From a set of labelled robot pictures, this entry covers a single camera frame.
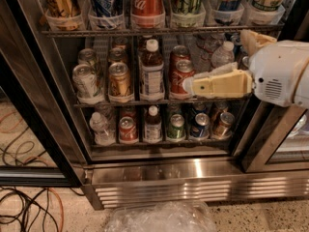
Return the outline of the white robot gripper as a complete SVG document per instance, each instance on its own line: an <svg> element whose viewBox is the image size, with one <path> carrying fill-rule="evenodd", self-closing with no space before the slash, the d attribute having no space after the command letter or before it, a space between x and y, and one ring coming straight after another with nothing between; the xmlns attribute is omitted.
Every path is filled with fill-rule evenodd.
<svg viewBox="0 0 309 232"><path fill-rule="evenodd" d="M239 70L237 62L229 63L186 78L184 90L207 99L236 99L252 91L254 80L253 91L259 100L309 108L309 43L277 42L246 29L240 31L240 41L251 56L250 71Z"/></svg>

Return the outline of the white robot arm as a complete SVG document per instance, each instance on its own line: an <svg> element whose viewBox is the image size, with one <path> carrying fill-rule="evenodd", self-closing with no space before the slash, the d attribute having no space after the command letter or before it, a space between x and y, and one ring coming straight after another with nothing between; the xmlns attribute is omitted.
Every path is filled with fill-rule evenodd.
<svg viewBox="0 0 309 232"><path fill-rule="evenodd" d="M249 55L246 71L237 63L226 64L186 78L184 90L207 99L252 93L263 102L309 108L309 43L278 41L251 30L240 32L240 42Z"/></svg>

